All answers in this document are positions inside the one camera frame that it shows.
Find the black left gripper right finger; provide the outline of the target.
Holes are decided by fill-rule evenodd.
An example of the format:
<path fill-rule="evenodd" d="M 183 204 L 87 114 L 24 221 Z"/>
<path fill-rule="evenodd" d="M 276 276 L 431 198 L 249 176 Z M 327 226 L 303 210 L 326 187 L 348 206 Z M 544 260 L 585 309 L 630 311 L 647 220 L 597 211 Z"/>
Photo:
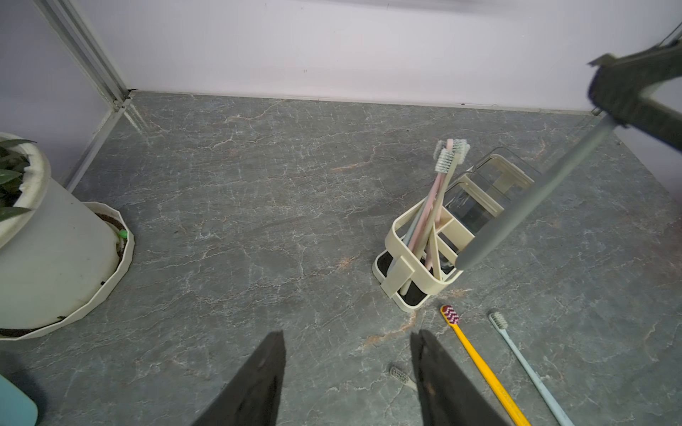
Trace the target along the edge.
<path fill-rule="evenodd" d="M 410 351 L 424 425 L 505 425 L 435 335 L 410 335 Z"/>

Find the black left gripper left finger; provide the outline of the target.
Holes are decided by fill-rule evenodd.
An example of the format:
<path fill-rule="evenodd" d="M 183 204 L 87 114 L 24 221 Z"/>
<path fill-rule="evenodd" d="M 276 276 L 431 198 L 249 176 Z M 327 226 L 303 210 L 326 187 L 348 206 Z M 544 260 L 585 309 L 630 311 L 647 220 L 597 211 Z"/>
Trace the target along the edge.
<path fill-rule="evenodd" d="M 275 425 L 285 366 L 283 332 L 271 332 L 194 424 Z"/>

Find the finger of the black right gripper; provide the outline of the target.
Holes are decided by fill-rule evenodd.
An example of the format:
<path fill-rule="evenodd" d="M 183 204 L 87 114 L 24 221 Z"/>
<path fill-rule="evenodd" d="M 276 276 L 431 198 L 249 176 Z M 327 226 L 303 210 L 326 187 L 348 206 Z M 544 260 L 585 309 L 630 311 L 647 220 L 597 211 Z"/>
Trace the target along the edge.
<path fill-rule="evenodd" d="M 681 113 L 645 91 L 680 78 L 681 44 L 652 47 L 622 58 L 607 53 L 590 62 L 596 72 L 588 98 L 621 125 L 630 125 L 667 146 L 681 150 Z"/>

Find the teal thin toothbrush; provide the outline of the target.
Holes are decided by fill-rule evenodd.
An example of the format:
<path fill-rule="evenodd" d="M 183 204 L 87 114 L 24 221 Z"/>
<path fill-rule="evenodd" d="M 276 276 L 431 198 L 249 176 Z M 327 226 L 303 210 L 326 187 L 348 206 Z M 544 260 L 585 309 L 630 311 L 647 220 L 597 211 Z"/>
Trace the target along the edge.
<path fill-rule="evenodd" d="M 495 330 L 501 335 L 501 337 L 504 339 L 504 342 L 509 346 L 511 349 L 512 353 L 514 356 L 517 358 L 518 362 L 520 362 L 520 365 L 523 367 L 527 375 L 529 376 L 529 379 L 533 383 L 533 385 L 536 387 L 536 390 L 538 391 L 539 395 L 545 402 L 545 405 L 551 413 L 553 414 L 555 420 L 557 423 L 561 426 L 574 426 L 575 424 L 571 421 L 571 419 L 568 417 L 566 412 L 563 410 L 561 405 L 558 403 L 556 399 L 552 396 L 550 391 L 547 389 L 543 381 L 540 379 L 540 377 L 536 374 L 534 369 L 532 369 L 531 365 L 527 362 L 523 354 L 520 352 L 519 348 L 517 345 L 511 340 L 511 337 L 509 336 L 507 332 L 508 328 L 508 323 L 506 319 L 504 318 L 504 315 L 502 312 L 499 312 L 498 310 L 491 310 L 488 313 L 488 319 L 495 328 Z"/>

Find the white toothbrush holder caddy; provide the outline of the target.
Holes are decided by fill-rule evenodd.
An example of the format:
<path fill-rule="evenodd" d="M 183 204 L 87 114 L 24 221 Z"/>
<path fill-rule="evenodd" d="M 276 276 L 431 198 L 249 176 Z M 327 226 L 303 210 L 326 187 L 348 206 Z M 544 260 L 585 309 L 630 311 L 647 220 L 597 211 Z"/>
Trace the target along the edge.
<path fill-rule="evenodd" d="M 385 250 L 372 265 L 380 288 L 403 312 L 414 312 L 461 275 L 455 268 L 460 252 L 484 225 L 525 193 L 541 173 L 507 148 L 498 147 L 471 168 L 453 177 L 440 221 L 420 257 L 402 241 L 423 202 L 394 220 L 385 237 Z M 396 257 L 390 273 L 389 264 Z"/>

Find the light blue toothbrush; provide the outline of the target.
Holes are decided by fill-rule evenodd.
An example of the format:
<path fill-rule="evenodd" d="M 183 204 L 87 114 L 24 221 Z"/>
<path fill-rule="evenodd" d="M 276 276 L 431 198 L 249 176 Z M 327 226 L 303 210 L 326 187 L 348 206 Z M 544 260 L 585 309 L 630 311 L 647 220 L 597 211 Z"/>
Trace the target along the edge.
<path fill-rule="evenodd" d="M 419 211 L 419 213 L 415 214 L 414 218 L 412 219 L 410 226 L 408 227 L 407 232 L 401 237 L 401 241 L 408 246 L 410 244 L 410 241 L 412 239 L 412 236 L 417 228 L 417 224 L 422 217 L 423 213 L 422 211 Z M 391 264 L 389 264 L 389 267 L 386 271 L 386 273 L 390 273 L 390 271 L 394 268 L 394 265 L 396 263 L 396 257 L 393 258 L 391 261 Z"/>

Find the beige toothbrush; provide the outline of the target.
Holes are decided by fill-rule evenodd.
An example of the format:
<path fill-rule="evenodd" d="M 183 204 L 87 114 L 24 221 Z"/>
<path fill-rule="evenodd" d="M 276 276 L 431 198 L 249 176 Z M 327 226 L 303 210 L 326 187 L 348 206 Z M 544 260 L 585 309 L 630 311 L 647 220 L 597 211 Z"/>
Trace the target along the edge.
<path fill-rule="evenodd" d="M 454 172 L 456 170 L 456 167 L 458 165 L 462 164 L 465 160 L 465 156 L 468 154 L 471 146 L 469 145 L 467 140 L 462 140 L 461 138 L 458 138 L 455 140 L 455 145 L 453 149 L 453 153 L 451 154 L 451 165 L 449 168 L 449 171 L 445 175 L 445 178 L 442 180 L 442 185 L 440 186 L 440 190 L 437 193 L 435 204 L 434 204 L 434 210 L 432 211 L 431 215 L 429 216 L 426 224 L 426 228 L 424 229 L 424 234 L 422 236 L 422 239 L 420 241 L 420 253 L 419 256 L 422 255 L 422 252 L 426 248 L 426 244 L 428 241 L 431 239 L 430 235 L 432 234 L 432 230 L 434 229 L 435 225 L 438 224 L 440 221 L 440 210 L 442 209 L 442 203 L 444 200 L 444 196 L 446 193 L 446 190 L 448 189 L 449 182 L 451 181 Z"/>

